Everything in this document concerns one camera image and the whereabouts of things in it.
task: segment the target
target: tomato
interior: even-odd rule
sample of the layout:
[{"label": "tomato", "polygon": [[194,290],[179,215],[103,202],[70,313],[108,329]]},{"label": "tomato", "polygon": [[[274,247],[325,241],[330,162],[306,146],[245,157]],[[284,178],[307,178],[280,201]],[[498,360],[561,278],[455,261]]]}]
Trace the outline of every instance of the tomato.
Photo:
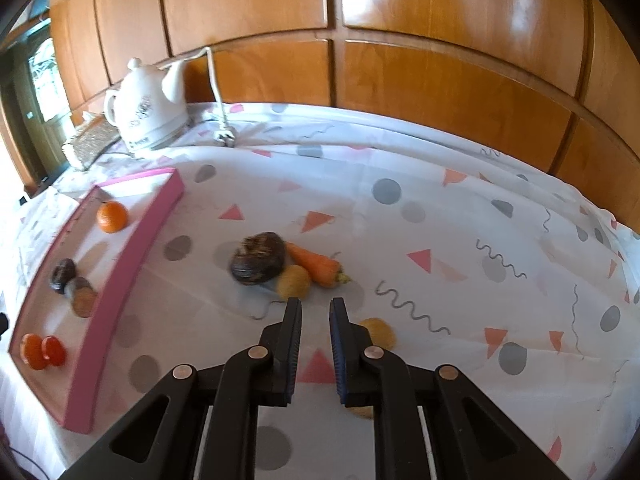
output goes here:
[{"label": "tomato", "polygon": [[42,340],[42,354],[47,362],[53,366],[62,366],[66,361],[66,350],[60,339],[54,335]]},{"label": "tomato", "polygon": [[20,343],[20,357],[32,370],[44,370],[47,361],[42,354],[42,338],[36,334],[26,334]]}]

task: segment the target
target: kettle spout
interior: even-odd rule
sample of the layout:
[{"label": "kettle spout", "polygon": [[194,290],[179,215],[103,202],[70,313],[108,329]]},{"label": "kettle spout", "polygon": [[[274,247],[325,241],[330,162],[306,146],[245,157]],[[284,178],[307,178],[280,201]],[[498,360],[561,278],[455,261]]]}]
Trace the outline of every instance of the kettle spout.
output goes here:
[{"label": "kettle spout", "polygon": [[169,67],[169,72],[162,78],[162,93],[172,103],[184,102],[184,68],[185,60],[175,61]]}]

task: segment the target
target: pink tray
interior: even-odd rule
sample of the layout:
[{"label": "pink tray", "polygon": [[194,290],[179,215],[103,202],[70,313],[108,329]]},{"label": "pink tray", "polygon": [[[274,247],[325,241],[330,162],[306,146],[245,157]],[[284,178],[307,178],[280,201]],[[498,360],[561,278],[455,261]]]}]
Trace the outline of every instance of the pink tray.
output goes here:
[{"label": "pink tray", "polygon": [[[162,224],[184,191],[175,168],[145,171],[95,186],[78,205],[47,251],[24,298],[9,353],[33,393],[58,423],[89,433],[104,361],[114,329],[140,266]],[[129,210],[129,225],[115,234],[102,232],[95,215],[104,200]],[[68,301],[49,287],[62,258],[73,259],[78,274],[98,292],[92,316],[81,319]],[[55,335],[67,350],[60,367],[31,370],[20,358],[24,334]]]}]

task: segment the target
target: kettle handle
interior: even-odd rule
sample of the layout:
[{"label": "kettle handle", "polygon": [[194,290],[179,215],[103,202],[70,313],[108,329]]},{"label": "kettle handle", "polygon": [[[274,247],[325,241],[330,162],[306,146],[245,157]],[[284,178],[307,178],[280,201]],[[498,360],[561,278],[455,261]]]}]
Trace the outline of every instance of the kettle handle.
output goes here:
[{"label": "kettle handle", "polygon": [[109,121],[112,126],[118,126],[116,124],[116,117],[113,111],[113,100],[118,95],[117,90],[107,90],[104,96],[104,117]]}]

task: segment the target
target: carrot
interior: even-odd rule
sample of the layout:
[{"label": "carrot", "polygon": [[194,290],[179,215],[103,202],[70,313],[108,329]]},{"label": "carrot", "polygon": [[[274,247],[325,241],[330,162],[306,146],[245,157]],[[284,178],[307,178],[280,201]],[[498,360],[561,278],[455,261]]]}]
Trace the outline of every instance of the carrot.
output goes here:
[{"label": "carrot", "polygon": [[320,286],[334,288],[339,283],[348,283],[351,278],[342,272],[338,260],[323,254],[312,253],[296,244],[286,242],[287,252],[300,267],[304,267],[311,279]]}]

